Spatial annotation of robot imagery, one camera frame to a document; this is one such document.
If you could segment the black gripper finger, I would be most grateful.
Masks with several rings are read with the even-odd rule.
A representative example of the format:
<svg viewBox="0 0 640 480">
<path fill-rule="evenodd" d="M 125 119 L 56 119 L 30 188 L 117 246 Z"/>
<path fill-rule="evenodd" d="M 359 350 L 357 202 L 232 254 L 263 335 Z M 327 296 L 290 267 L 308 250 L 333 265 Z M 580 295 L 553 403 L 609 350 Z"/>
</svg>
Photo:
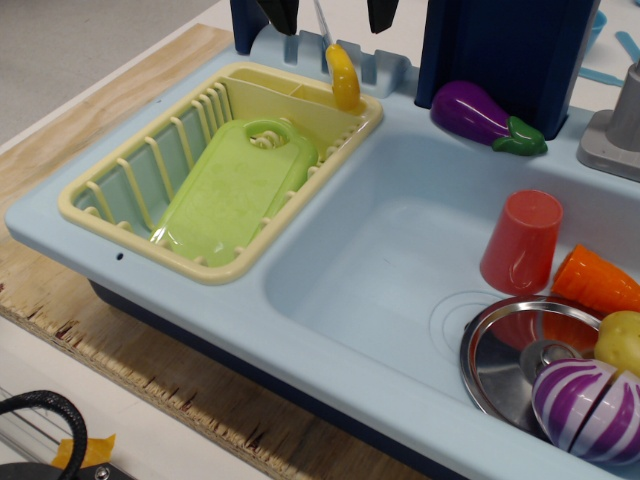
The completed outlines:
<svg viewBox="0 0 640 480">
<path fill-rule="evenodd" d="M 298 0 L 258 0 L 258 5 L 279 33 L 287 36 L 297 33 Z"/>
<path fill-rule="evenodd" d="M 367 0 L 370 31 L 379 34 L 392 25 L 398 8 L 398 0 Z"/>
</svg>

